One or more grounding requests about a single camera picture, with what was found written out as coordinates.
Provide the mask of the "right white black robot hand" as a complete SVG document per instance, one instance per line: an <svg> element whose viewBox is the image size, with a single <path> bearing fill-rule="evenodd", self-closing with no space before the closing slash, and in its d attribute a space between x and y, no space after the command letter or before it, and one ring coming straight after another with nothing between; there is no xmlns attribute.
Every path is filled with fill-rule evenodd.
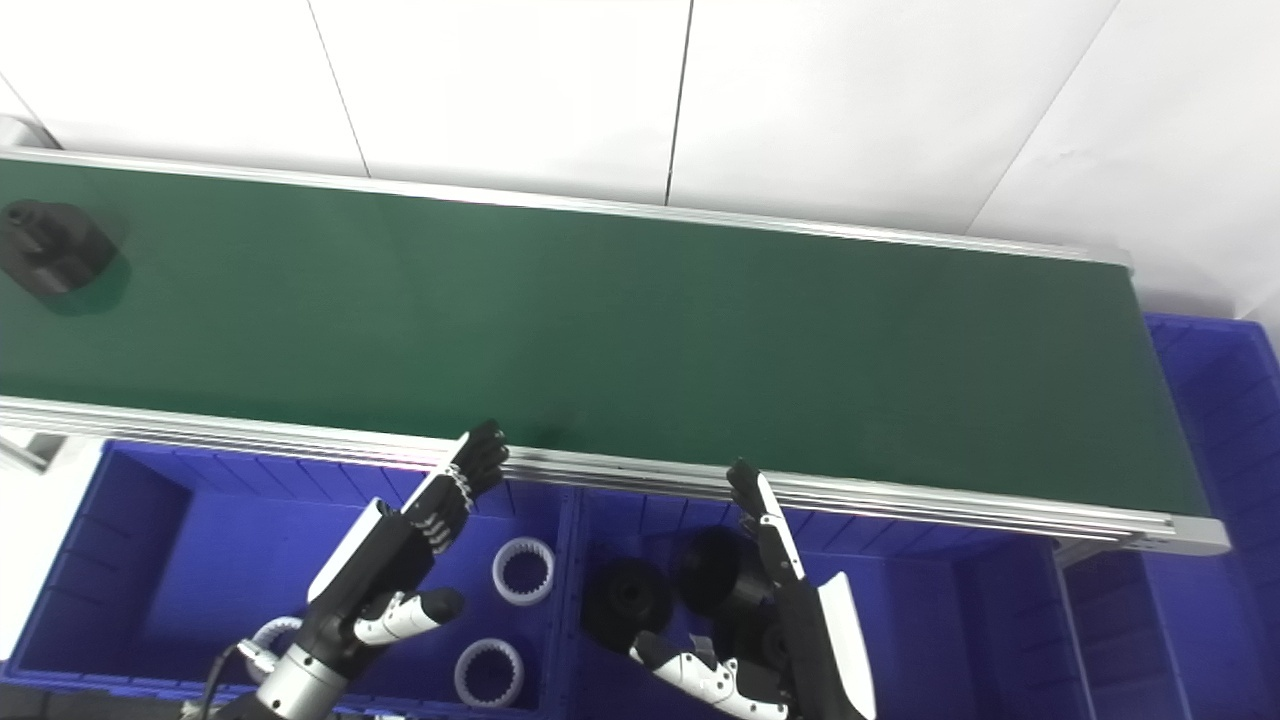
<svg viewBox="0 0 1280 720"><path fill-rule="evenodd" d="M727 470L737 528L712 525L678 543L672 582L710 623L680 647L641 629L628 656L659 679L740 719L873 719L876 691L849 578L815 584L765 475Z"/></svg>

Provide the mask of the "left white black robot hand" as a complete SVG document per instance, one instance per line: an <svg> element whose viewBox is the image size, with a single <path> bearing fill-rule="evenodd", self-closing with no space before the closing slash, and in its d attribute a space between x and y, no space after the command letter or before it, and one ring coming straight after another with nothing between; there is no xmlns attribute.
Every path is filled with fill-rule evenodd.
<svg viewBox="0 0 1280 720"><path fill-rule="evenodd" d="M465 597L421 591L502 479L506 436L490 419L461 436L401 509L374 500L317 575L291 655L316 676L352 682L397 642L456 620Z"/></svg>

